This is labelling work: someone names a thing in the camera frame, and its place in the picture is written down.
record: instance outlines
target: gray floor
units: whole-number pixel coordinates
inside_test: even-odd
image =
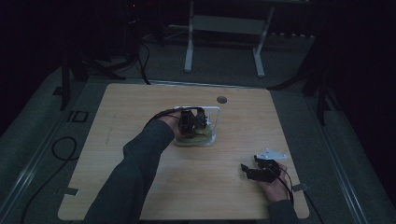
[[[220,43],[207,44],[207,40],[203,39],[196,41],[191,73],[185,73],[184,37],[185,34],[181,34],[176,39],[170,39],[164,48],[148,42],[147,74],[153,84],[180,82],[266,88],[296,73],[313,40],[269,36],[262,53],[265,77],[258,78],[251,49],[230,45],[224,48]],[[141,54],[144,59],[147,55],[144,48]],[[118,73],[127,77],[122,82],[143,83],[134,66]],[[106,85],[114,82],[96,75],[94,71],[91,75],[87,83],[72,82],[72,101],[62,112],[59,110],[60,97],[52,95],[55,87],[60,85],[60,70],[54,72],[3,134],[0,139],[0,202],[3,205],[7,203],[7,207],[1,207],[1,214],[9,209],[9,216],[2,217],[2,223],[19,223],[29,199],[64,164],[51,153],[51,145],[56,140],[72,136],[77,140],[75,155],[81,151]],[[326,126],[319,125],[314,114],[317,99],[303,97],[300,93],[303,85],[302,81],[283,91],[271,93],[300,180],[309,187],[307,193],[324,223],[396,223],[395,209],[375,177],[359,139],[343,112],[330,104],[332,110],[325,113]],[[72,110],[89,112],[87,121],[68,122]],[[43,159],[36,164],[34,178],[26,178],[28,172],[23,167],[41,148],[44,148]],[[56,147],[57,152],[66,158],[72,148],[73,144],[68,140]],[[57,218],[57,211],[76,163],[67,163],[40,191],[25,214],[25,223],[66,223]],[[15,193],[12,190],[19,186],[16,182],[19,177],[20,180],[31,181],[31,184],[28,189],[20,188],[20,193]],[[8,195],[16,197],[10,200]],[[319,223],[312,206],[309,218],[303,219],[302,223]]]

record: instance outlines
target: circular hole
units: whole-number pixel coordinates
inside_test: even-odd
[[[220,104],[225,104],[225,103],[227,103],[227,98],[225,96],[219,96],[218,97],[218,102]]]

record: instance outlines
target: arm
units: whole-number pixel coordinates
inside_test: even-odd
[[[279,164],[279,167],[282,169],[280,178],[286,183],[285,171],[288,168],[282,164]],[[297,218],[297,214],[289,200],[288,192],[278,179],[274,180],[272,183],[260,181],[258,181],[258,183],[271,203],[268,206],[268,213],[272,224],[300,223],[300,220]]]
[[[123,148],[116,166],[92,203],[84,223],[137,223],[162,152],[177,134],[177,120],[153,120]]]

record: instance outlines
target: hand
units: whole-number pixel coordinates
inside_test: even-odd
[[[285,171],[288,170],[288,167],[279,163],[280,170],[280,179],[286,183],[285,180]],[[272,183],[257,181],[257,183],[262,187],[267,196],[267,199],[270,203],[275,203],[282,200],[288,200],[289,195],[285,186],[279,181],[279,179],[274,180]]]
[[[181,136],[181,132],[178,129],[178,121],[180,120],[180,117],[181,117],[181,111],[177,111],[175,113],[162,116],[158,119],[162,120],[167,125],[169,125],[169,127],[174,132],[175,137],[179,137],[179,136]]]

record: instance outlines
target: table top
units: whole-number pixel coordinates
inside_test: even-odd
[[[219,96],[226,104],[217,102]],[[254,168],[253,155],[266,148],[284,153],[293,185],[299,178],[269,91],[261,89],[110,84],[69,183],[76,196],[64,195],[58,216],[81,220],[114,167],[123,146],[155,114],[178,105],[219,106],[217,139],[209,147],[178,147],[163,152],[141,219],[262,219],[267,200],[241,171]],[[294,193],[299,218],[309,215],[304,195]]]

